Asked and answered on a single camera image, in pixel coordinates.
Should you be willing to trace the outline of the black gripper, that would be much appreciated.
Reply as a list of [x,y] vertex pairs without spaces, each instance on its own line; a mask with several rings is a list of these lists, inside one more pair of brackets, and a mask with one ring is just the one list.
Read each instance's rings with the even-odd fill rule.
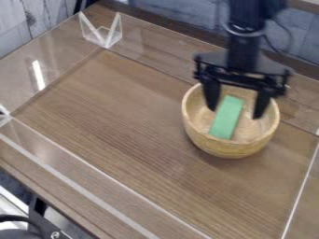
[[290,69],[270,60],[260,50],[261,29],[226,29],[228,46],[216,52],[194,55],[193,78],[202,86],[208,108],[214,111],[221,86],[233,86],[256,92],[253,119],[260,119],[270,98],[286,92]]

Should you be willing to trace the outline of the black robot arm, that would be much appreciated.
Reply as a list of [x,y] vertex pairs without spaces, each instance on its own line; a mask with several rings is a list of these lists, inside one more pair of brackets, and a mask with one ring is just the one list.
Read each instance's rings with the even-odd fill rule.
[[266,21],[286,7],[286,0],[228,0],[224,51],[197,53],[193,78],[200,82],[205,105],[214,111],[221,86],[256,92],[253,119],[265,113],[270,99],[286,92],[290,69],[269,59],[260,49]]

